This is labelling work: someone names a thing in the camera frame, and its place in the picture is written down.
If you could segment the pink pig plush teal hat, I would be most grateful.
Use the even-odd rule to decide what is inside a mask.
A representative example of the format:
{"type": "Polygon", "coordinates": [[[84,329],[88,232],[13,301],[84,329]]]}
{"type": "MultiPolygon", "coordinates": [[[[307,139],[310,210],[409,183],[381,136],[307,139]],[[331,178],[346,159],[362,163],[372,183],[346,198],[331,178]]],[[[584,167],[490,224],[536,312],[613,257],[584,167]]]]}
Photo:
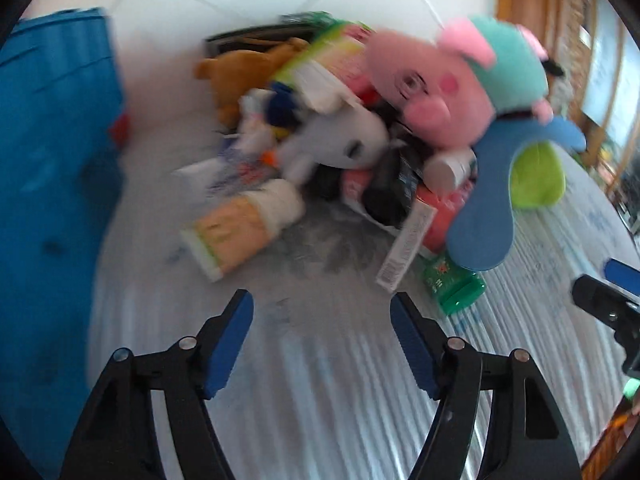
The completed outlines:
{"type": "Polygon", "coordinates": [[[466,148],[500,115],[553,117],[547,50],[526,27],[470,16],[433,41],[381,29],[364,49],[369,79],[410,132],[432,148],[466,148]]]}

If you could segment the lime green blue-eared plush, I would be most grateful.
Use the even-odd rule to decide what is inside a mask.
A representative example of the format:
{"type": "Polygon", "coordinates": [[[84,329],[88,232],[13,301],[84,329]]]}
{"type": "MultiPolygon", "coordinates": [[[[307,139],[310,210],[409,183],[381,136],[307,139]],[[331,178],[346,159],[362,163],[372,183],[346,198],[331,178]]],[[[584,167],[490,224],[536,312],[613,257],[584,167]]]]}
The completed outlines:
{"type": "Polygon", "coordinates": [[[473,146],[476,185],[446,237],[448,255],[457,266],[472,272],[488,271],[506,258],[514,237],[512,166],[522,151],[544,141],[576,151],[586,147],[582,132],[561,117],[547,125],[535,118],[498,119],[473,146]]]}

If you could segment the green small box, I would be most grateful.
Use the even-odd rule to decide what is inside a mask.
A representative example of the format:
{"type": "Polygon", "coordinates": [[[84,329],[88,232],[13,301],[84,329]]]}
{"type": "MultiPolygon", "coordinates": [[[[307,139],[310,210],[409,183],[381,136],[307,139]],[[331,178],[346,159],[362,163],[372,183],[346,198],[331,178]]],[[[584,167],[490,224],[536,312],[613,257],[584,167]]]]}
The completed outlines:
{"type": "Polygon", "coordinates": [[[447,316],[471,307],[486,289],[480,275],[457,266],[446,252],[427,261],[422,280],[447,316]]]}

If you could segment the white long toothpaste box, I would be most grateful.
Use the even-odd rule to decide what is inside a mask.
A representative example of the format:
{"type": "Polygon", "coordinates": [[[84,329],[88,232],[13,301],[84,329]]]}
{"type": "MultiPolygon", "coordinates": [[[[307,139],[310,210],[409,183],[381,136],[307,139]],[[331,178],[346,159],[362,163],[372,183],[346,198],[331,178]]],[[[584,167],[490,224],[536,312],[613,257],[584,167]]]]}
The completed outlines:
{"type": "Polygon", "coordinates": [[[413,202],[409,215],[390,248],[378,274],[376,284],[388,292],[394,292],[414,258],[423,246],[424,237],[431,227],[437,209],[418,198],[413,202]]]}

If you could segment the white medicine bottle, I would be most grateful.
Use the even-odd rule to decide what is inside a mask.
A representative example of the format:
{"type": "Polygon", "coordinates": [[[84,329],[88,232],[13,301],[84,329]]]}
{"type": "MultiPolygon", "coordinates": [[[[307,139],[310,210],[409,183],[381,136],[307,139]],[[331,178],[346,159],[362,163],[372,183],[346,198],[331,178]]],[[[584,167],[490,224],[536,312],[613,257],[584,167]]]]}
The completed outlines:
{"type": "Polygon", "coordinates": [[[256,256],[305,211],[294,184],[272,179],[225,200],[184,229],[181,238],[204,274],[216,282],[256,256]]]}

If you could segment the black folded umbrella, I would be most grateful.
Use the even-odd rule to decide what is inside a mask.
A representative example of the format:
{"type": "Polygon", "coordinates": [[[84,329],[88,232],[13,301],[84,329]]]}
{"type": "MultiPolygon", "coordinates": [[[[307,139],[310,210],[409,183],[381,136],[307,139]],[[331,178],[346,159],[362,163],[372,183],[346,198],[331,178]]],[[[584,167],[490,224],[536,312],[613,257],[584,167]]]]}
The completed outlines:
{"type": "Polygon", "coordinates": [[[389,150],[360,195],[366,214],[382,226],[399,228],[408,217],[422,179],[424,158],[408,145],[389,150]]]}

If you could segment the red tissue pack on table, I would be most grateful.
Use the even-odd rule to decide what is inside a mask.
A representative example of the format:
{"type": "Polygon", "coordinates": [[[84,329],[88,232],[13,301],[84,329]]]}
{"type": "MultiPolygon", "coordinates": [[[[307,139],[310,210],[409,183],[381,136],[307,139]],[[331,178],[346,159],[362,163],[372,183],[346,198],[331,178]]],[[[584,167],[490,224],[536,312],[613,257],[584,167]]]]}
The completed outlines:
{"type": "MultiPolygon", "coordinates": [[[[371,170],[346,170],[341,176],[341,201],[357,214],[363,216],[378,228],[387,233],[396,236],[399,230],[394,226],[383,226],[380,222],[376,222],[370,217],[360,202],[360,197],[366,185],[372,179],[371,170]]],[[[467,180],[460,188],[457,188],[451,194],[445,197],[434,195],[423,184],[418,187],[418,197],[428,203],[437,210],[437,214],[433,219],[430,228],[424,236],[423,246],[419,250],[419,254],[425,258],[434,258],[440,254],[446,243],[446,234],[452,220],[463,208],[469,196],[474,190],[474,182],[467,180]]]]}

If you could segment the toothpaste tube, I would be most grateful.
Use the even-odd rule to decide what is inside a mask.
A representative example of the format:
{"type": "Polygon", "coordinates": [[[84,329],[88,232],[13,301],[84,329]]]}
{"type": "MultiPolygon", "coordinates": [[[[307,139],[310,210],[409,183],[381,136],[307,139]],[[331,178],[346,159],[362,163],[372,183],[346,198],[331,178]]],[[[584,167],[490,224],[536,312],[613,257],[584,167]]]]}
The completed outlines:
{"type": "Polygon", "coordinates": [[[172,173],[192,200],[212,200],[252,190],[277,177],[273,168],[245,158],[222,156],[181,167],[172,173]]]}

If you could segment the white snoopy plush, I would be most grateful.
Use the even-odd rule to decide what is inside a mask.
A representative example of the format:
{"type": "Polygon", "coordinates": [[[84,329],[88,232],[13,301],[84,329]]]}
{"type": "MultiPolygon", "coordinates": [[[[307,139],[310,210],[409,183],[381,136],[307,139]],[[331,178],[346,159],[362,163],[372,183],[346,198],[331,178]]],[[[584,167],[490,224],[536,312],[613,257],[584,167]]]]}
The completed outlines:
{"type": "Polygon", "coordinates": [[[388,148],[390,137],[380,116],[361,105],[332,114],[315,114],[262,160],[283,179],[306,184],[318,166],[368,169],[388,148]]]}

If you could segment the red plastic basket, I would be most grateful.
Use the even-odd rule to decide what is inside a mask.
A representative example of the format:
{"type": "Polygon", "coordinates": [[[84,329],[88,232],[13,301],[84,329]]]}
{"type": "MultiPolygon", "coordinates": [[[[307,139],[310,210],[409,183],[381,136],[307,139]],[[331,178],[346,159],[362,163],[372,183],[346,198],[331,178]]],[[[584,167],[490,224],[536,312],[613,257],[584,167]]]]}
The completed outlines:
{"type": "Polygon", "coordinates": [[[122,151],[130,138],[130,119],[127,113],[122,113],[110,128],[111,139],[119,151],[122,151]]]}

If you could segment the blue plastic storage crate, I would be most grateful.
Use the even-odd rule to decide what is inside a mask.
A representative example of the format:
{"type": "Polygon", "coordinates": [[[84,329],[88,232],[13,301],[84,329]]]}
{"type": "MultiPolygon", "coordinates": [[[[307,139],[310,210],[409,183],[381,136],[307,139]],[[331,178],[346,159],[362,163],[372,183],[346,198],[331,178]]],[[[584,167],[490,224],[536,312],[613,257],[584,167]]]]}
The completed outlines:
{"type": "Polygon", "coordinates": [[[122,190],[125,98],[100,9],[18,23],[1,50],[1,416],[44,478],[88,394],[96,259],[122,190]]]}

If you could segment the pink green gift bag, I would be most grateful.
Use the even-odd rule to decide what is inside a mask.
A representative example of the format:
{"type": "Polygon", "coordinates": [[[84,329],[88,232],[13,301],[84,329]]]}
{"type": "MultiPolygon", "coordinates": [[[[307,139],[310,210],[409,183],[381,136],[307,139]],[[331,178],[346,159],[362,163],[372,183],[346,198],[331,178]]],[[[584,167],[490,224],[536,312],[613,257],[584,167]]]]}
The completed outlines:
{"type": "Polygon", "coordinates": [[[306,62],[317,62],[341,81],[363,102],[370,104],[378,95],[366,70],[364,49],[374,30],[361,23],[344,22],[330,27],[310,46],[283,66],[272,82],[294,88],[294,72],[306,62]]]}

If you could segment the small bear blue dress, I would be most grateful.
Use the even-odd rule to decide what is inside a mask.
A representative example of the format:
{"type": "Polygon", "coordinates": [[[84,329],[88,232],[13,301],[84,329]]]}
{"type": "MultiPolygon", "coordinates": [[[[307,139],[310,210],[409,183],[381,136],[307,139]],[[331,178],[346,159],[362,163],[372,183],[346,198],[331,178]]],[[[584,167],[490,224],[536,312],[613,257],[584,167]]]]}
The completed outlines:
{"type": "Polygon", "coordinates": [[[240,99],[241,120],[233,147],[246,156],[274,148],[300,124],[295,90],[274,82],[268,89],[252,89],[240,99]]]}

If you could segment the brown teddy bear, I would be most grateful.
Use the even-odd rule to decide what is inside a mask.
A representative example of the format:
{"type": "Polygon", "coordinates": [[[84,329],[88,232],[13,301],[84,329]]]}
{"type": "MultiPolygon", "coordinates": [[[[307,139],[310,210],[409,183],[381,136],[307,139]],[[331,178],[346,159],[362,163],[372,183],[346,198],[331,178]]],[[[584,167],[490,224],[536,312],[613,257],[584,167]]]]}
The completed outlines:
{"type": "Polygon", "coordinates": [[[309,42],[290,38],[266,52],[235,50],[216,58],[203,58],[194,67],[194,77],[207,80],[212,88],[216,117],[227,129],[241,119],[240,99],[253,89],[267,89],[272,76],[309,47],[309,42]]]}

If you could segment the black box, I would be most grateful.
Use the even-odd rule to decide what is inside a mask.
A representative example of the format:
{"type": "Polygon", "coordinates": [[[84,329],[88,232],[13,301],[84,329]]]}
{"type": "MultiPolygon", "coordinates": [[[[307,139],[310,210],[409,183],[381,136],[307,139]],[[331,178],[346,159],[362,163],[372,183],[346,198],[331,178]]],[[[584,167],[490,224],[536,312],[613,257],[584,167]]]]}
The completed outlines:
{"type": "Polygon", "coordinates": [[[216,58],[218,55],[237,50],[266,52],[291,38],[311,42],[319,32],[321,28],[310,23],[243,28],[206,38],[204,53],[206,58],[216,58]]]}

